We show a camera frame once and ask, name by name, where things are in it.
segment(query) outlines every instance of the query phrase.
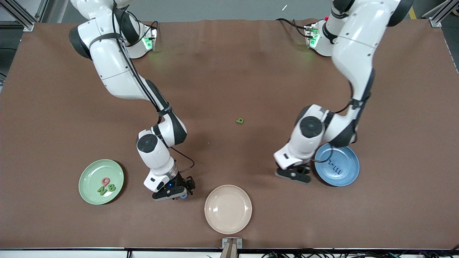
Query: white plate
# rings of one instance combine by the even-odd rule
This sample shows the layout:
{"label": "white plate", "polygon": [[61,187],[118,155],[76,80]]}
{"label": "white plate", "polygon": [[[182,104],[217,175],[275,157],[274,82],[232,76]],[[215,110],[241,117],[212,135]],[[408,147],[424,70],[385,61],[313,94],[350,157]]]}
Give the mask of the white plate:
{"label": "white plate", "polygon": [[241,188],[222,185],[207,197],[204,213],[207,222],[215,231],[230,235],[247,226],[252,216],[252,203]]}

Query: brown table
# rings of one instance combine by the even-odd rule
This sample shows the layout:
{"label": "brown table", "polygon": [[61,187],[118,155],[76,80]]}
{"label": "brown table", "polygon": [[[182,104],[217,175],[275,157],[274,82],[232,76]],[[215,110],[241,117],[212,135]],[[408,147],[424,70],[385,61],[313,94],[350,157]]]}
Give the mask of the brown table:
{"label": "brown table", "polygon": [[[25,33],[1,97],[0,247],[213,247],[204,217],[219,185],[243,188],[245,247],[451,248],[459,242],[458,76],[442,31],[428,21],[389,28],[352,145],[360,175],[347,187],[274,176],[273,153],[309,104],[339,110],[346,79],[276,21],[160,24],[155,52],[135,61],[186,124],[178,149],[196,160],[186,200],[154,202],[135,138],[157,119],[147,101],[118,99],[68,40],[75,24]],[[244,118],[244,124],[235,123]],[[180,167],[186,160],[177,158]],[[119,162],[122,195],[81,199],[98,159]]]}

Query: blue plate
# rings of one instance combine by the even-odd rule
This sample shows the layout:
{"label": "blue plate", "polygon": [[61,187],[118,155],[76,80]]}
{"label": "blue plate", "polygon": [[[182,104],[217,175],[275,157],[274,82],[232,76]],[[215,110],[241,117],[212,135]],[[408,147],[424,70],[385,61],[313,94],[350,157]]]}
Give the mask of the blue plate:
{"label": "blue plate", "polygon": [[328,157],[330,159],[324,163],[315,163],[317,173],[325,182],[333,186],[347,186],[357,178],[360,165],[351,148],[324,144],[317,150],[315,159],[326,160]]}

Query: gray floor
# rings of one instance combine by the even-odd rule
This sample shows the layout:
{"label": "gray floor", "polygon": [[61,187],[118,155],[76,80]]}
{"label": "gray floor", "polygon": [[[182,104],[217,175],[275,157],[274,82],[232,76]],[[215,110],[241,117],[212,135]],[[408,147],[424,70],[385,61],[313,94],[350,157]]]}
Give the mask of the gray floor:
{"label": "gray floor", "polygon": [[[443,0],[414,0],[417,18]],[[82,23],[85,18],[68,0],[54,0],[47,22]],[[327,0],[134,0],[129,10],[140,20],[192,22],[217,19],[275,20],[277,18],[323,18],[330,13]],[[449,15],[442,30],[453,58],[459,62],[459,17]],[[0,29],[0,47],[17,48],[20,29]],[[0,50],[0,72],[8,73],[14,57],[12,50]]]}

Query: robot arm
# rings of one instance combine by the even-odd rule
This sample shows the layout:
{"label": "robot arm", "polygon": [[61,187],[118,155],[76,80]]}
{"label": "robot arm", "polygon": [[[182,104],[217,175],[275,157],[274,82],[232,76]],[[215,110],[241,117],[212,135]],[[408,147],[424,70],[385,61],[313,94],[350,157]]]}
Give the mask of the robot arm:
{"label": "robot arm", "polygon": [[[332,36],[332,40],[328,38],[330,33],[327,36],[321,35],[321,32],[313,35],[313,49],[316,51],[332,46],[333,64],[348,79],[353,95],[344,116],[318,105],[305,107],[300,112],[290,140],[274,154],[280,167],[276,172],[277,176],[308,183],[310,179],[305,174],[310,168],[306,164],[321,141],[328,142],[333,147],[344,147],[355,140],[358,121],[370,97],[375,76],[373,55],[398,4],[398,0],[355,0],[346,10],[348,13],[345,19],[342,18],[343,21],[333,17],[333,24],[337,24],[340,29],[338,35]],[[322,23],[322,28],[327,28],[327,23],[328,21]]]}
{"label": "robot arm", "polygon": [[[129,1],[117,2],[119,6],[127,8]],[[139,132],[137,137],[137,150],[150,168],[144,185],[159,195],[155,198],[153,194],[155,200],[191,192],[194,184],[188,188],[176,188],[189,184],[181,179],[168,151],[169,147],[184,142],[186,127],[158,88],[137,73],[130,58],[131,54],[140,57],[152,49],[156,29],[136,21],[125,9],[117,9],[112,0],[72,0],[72,4],[90,19],[70,31],[69,38],[75,50],[92,60],[102,83],[112,95],[123,99],[149,100],[158,113],[158,122]],[[177,177],[181,180],[174,183],[174,186],[168,185],[170,189],[165,190],[166,184],[171,180],[177,181]]]}

